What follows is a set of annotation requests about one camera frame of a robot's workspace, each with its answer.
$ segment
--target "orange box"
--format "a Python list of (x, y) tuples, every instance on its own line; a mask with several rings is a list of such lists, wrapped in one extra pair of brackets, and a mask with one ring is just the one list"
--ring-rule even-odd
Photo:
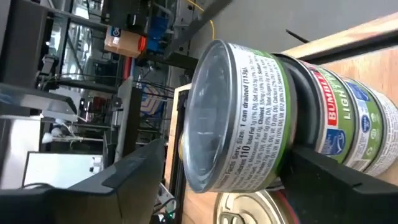
[(139, 34), (121, 30), (120, 37), (111, 35), (111, 27), (106, 31), (104, 49), (116, 54), (127, 57), (137, 58), (141, 51), (139, 50)]

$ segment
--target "wooden table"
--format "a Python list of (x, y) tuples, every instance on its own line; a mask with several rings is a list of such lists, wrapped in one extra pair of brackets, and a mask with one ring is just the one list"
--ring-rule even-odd
[[(343, 32), (286, 50), (283, 53), (299, 58), (397, 29), (398, 13), (395, 13)], [(398, 75), (396, 75), (396, 71), (398, 71), (397, 58), (398, 46), (335, 61), (325, 64), (324, 66), (342, 76), (354, 78), (371, 86), (372, 88), (386, 94), (396, 105), (398, 105)], [(178, 99), (179, 91), (190, 89), (190, 87), (191, 85), (189, 84), (175, 89), (175, 101), (169, 134), (169, 151), (167, 154), (165, 169), (166, 180), (170, 179), (173, 153), (172, 149), (175, 139), (175, 124), (177, 122), (176, 99)], [(398, 162), (395, 161), (395, 163), (378, 178), (398, 185)], [(183, 203), (182, 223), (213, 223), (216, 196), (217, 194), (213, 192), (195, 194), (189, 189), (189, 186), (187, 186)]]

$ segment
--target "bumble bee label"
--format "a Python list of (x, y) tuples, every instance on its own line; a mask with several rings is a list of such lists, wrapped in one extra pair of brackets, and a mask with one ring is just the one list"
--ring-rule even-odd
[(320, 138), (320, 148), (326, 156), (343, 162), (354, 136), (354, 110), (344, 84), (325, 69), (302, 62), (321, 89), (324, 107), (325, 128)]

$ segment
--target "green label stripe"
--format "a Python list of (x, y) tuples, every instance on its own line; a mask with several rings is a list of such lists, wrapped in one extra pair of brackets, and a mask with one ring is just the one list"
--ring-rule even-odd
[(289, 140), (289, 137), (290, 137), (290, 132), (291, 132), (292, 126), (290, 125), (291, 124), (290, 86), (289, 86), (289, 82), (287, 81), (285, 69), (283, 68), (281, 62), (279, 61), (279, 59), (277, 57), (275, 57), (271, 54), (268, 54), (268, 53), (265, 53), (265, 54), (268, 57), (273, 58), (278, 64), (278, 67), (282, 73), (282, 78), (284, 79), (285, 99), (286, 99), (286, 119), (285, 119), (285, 126), (284, 126), (284, 134), (282, 137), (282, 144), (280, 145), (279, 153), (278, 153), (277, 159), (274, 163), (274, 166), (271, 169), (271, 172), (269, 173), (269, 175), (267, 176), (265, 181), (262, 183), (263, 186), (268, 186), (272, 181), (274, 181), (279, 176), (279, 171), (281, 169), (280, 160), (282, 159), (282, 156), (284, 155), (287, 141)]
[(370, 137), (368, 141), (368, 146), (366, 147), (366, 152), (362, 159), (370, 159), (373, 160), (377, 153), (379, 152), (381, 141), (382, 141), (382, 118), (379, 107), (376, 104), (376, 100), (373, 98), (372, 94), (368, 92), (367, 89), (363, 88), (363, 86), (354, 81), (348, 80), (350, 83), (354, 83), (358, 86), (362, 91), (368, 94), (369, 101), (366, 101), (366, 106), (369, 110), (370, 122), (371, 122), (371, 130)]
[(318, 71), (328, 81), (337, 104), (338, 111), (338, 129), (343, 130), (345, 133), (345, 146), (343, 152), (337, 155), (329, 155), (331, 158), (336, 159), (342, 163), (345, 159), (354, 138), (354, 127), (355, 127), (355, 112), (353, 108), (353, 102), (349, 98), (347, 89), (333, 74), (327, 72), (321, 67), (316, 66)]
[(250, 51), (255, 55), (259, 55), (259, 56), (263, 56), (263, 57), (267, 57), (267, 58), (273, 58), (278, 62), (279, 66), (280, 66), (278, 59), (276, 57), (274, 57), (273, 55), (271, 55), (270, 53), (262, 52), (260, 50), (254, 50), (254, 49), (250, 49)]

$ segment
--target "cardboard box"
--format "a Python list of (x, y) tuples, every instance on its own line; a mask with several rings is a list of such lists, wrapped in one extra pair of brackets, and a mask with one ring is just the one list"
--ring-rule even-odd
[(139, 34), (108, 27), (104, 42), (104, 49), (127, 57), (137, 58), (141, 51), (139, 48)]

